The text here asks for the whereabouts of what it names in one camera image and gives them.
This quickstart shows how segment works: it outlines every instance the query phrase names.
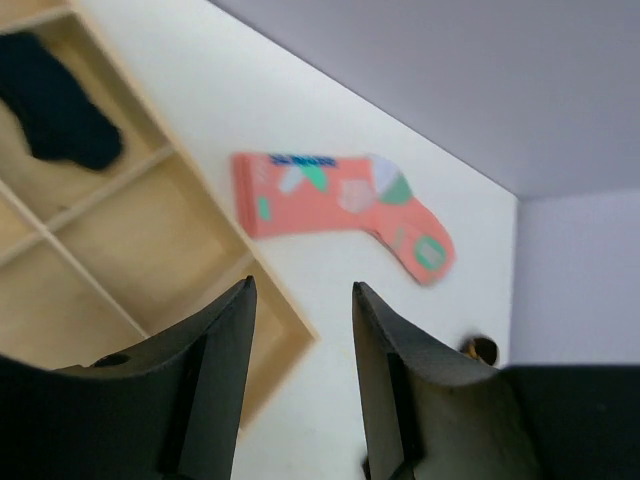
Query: pink sock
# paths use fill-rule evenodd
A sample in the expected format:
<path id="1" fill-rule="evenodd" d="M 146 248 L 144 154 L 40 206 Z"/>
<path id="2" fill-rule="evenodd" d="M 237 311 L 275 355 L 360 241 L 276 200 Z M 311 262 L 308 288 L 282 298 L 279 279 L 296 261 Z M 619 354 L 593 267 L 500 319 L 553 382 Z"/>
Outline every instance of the pink sock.
<path id="1" fill-rule="evenodd" d="M 420 284 L 451 268 L 451 238 L 393 162 L 238 153 L 232 168 L 238 217 L 254 238 L 358 229 L 385 245 Z"/>

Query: wooden shelf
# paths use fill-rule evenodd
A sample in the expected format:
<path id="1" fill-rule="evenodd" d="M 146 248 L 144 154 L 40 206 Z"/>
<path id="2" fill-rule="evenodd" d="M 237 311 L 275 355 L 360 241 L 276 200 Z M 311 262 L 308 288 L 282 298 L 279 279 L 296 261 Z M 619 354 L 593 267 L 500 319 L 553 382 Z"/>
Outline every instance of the wooden shelf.
<path id="1" fill-rule="evenodd" d="M 70 15 L 61 0 L 3 0 L 0 4 L 0 33 L 25 30 Z"/>
<path id="2" fill-rule="evenodd" d="M 0 352 L 43 368 L 89 365 L 253 275 L 244 430 L 314 333 L 76 10 L 62 0 L 3 0 L 0 33 L 36 33 L 121 130 L 125 151 L 101 173 L 37 160 L 0 102 Z"/>
<path id="3" fill-rule="evenodd" d="M 173 156 L 61 229 L 62 243 L 148 332 L 157 319 L 215 279 L 239 250 L 224 217 Z"/>
<path id="4" fill-rule="evenodd" d="M 0 198 L 0 259 L 33 234 L 33 229 Z"/>
<path id="5" fill-rule="evenodd" d="M 0 269 L 0 351 L 44 368 L 89 365 L 142 340 L 52 250 Z"/>
<path id="6" fill-rule="evenodd" d="M 32 31 L 121 130 L 126 145 L 124 154 L 107 172 L 37 160 L 29 154 L 16 118 L 0 104 L 0 178 L 41 220 L 47 221 L 152 156 L 166 140 L 77 18 L 57 19 Z"/>

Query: light purple wall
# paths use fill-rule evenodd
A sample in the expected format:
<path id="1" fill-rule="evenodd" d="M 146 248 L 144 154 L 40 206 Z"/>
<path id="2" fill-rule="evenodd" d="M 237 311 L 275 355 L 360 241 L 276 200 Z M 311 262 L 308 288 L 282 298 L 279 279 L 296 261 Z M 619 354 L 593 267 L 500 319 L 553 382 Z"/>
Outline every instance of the light purple wall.
<path id="1" fill-rule="evenodd" d="M 640 190 L 523 202 L 514 363 L 640 363 Z"/>
<path id="2" fill-rule="evenodd" d="M 638 0 L 213 1 L 518 195 L 640 187 Z"/>

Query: small brown object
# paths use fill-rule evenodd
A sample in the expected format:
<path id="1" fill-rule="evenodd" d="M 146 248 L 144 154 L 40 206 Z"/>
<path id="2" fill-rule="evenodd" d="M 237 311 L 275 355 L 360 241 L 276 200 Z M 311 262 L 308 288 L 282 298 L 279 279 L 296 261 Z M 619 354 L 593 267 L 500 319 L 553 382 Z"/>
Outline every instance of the small brown object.
<path id="1" fill-rule="evenodd" d="M 464 341 L 460 353 L 487 365 L 494 366 L 498 361 L 498 345 L 488 337 L 471 337 Z"/>

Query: sock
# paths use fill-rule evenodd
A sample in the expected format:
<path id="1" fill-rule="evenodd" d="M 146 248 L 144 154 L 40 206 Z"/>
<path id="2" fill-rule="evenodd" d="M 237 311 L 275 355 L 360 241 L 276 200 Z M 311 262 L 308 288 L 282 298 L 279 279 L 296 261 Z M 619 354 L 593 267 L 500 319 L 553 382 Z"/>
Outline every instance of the sock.
<path id="1" fill-rule="evenodd" d="M 253 238 L 357 229 L 420 284 L 451 268 L 449 234 L 389 160 L 238 153 L 232 170 L 238 218 Z"/>
<path id="2" fill-rule="evenodd" d="M 103 170 L 122 153 L 118 129 L 33 34 L 0 35 L 0 98 L 38 159 Z"/>

